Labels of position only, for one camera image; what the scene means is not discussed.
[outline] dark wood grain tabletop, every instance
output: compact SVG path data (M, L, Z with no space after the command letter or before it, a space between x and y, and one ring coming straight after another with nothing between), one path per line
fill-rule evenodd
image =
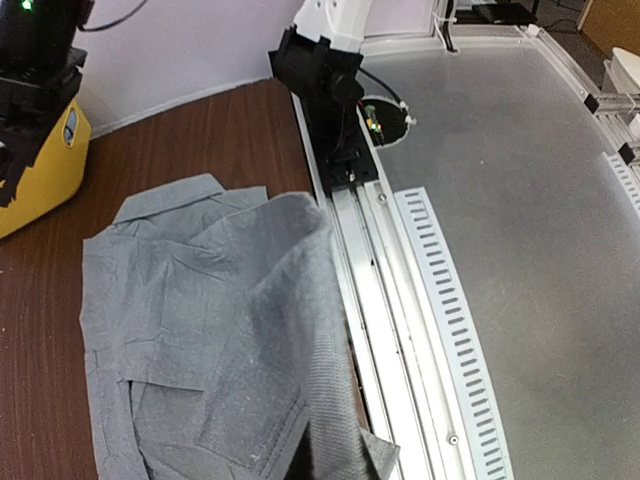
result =
M210 172L226 188L309 191L289 94L265 81L91 143L77 195L0 240L0 480L93 480L78 317L82 240L136 192Z

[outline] folded garment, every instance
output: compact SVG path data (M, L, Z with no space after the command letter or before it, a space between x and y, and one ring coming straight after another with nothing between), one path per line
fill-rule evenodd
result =
M84 245L81 324L103 480L383 479L360 431L325 215L201 175L128 198Z

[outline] gray panel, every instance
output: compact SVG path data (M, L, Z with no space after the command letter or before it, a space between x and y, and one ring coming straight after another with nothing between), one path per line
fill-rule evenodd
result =
M418 117L380 156L429 193L516 478L640 478L640 225L595 121L524 47L367 67Z

